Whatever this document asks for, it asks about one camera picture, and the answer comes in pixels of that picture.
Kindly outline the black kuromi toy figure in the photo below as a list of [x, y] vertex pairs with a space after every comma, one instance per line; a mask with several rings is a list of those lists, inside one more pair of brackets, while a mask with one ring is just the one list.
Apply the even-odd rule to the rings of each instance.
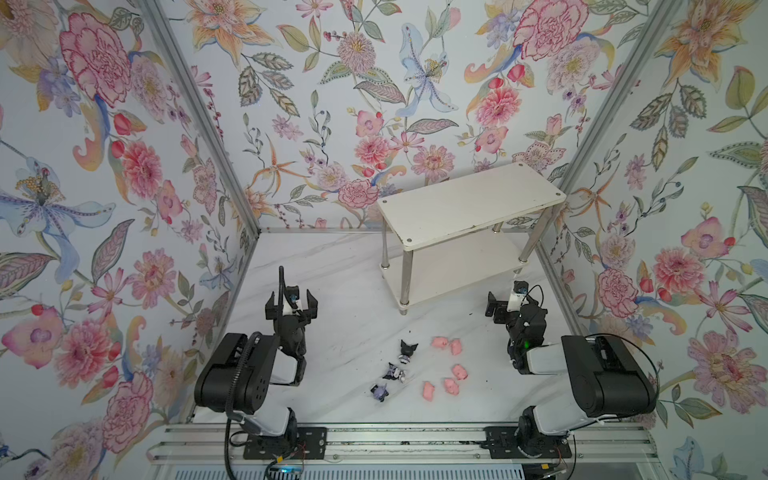
[[400, 341], [400, 355], [398, 361], [401, 365], [408, 365], [418, 349], [418, 344], [408, 344], [404, 340]]

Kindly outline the purple black kuromi toy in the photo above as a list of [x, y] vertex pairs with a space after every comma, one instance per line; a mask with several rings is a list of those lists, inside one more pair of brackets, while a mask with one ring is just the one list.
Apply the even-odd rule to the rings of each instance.
[[404, 369], [395, 364], [389, 363], [386, 373], [382, 376], [384, 380], [394, 380], [403, 383], [406, 380], [407, 373]]

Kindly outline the small purple kuromi toy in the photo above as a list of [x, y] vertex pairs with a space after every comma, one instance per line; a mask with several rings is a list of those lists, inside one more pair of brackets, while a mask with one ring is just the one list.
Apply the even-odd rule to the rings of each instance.
[[386, 384], [375, 384], [371, 387], [370, 393], [372, 397], [378, 402], [384, 402], [389, 396], [389, 391]]

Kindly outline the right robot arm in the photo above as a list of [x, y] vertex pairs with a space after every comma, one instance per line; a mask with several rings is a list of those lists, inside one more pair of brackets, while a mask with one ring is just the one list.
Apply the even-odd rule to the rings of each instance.
[[485, 429], [492, 458], [568, 458], [570, 433], [653, 412], [658, 390], [630, 352], [631, 341], [604, 333], [564, 335], [546, 344], [547, 310], [525, 281], [515, 281], [506, 300], [489, 293], [485, 315], [505, 327], [513, 368], [552, 377], [556, 386], [554, 395], [526, 407], [513, 428]]

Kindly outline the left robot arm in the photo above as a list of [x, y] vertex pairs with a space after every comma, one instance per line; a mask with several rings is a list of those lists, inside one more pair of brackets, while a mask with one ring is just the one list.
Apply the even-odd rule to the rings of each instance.
[[274, 332], [227, 333], [198, 377], [198, 407], [225, 415], [225, 448], [241, 448], [246, 460], [325, 457], [327, 429], [301, 427], [294, 410], [268, 397], [269, 389], [296, 387], [306, 369], [306, 326], [318, 301], [296, 287], [273, 294], [265, 317]]

